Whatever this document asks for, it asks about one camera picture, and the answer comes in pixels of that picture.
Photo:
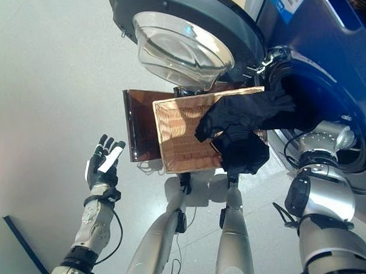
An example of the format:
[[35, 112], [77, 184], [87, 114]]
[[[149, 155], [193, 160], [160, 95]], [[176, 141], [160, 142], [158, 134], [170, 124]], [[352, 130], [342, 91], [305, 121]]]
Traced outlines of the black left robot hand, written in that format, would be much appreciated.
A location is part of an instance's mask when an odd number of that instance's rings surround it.
[[93, 155], [86, 162], [84, 177], [90, 190], [100, 184], [116, 187], [118, 159], [125, 146], [124, 141], [115, 142], [113, 137], [101, 136]]

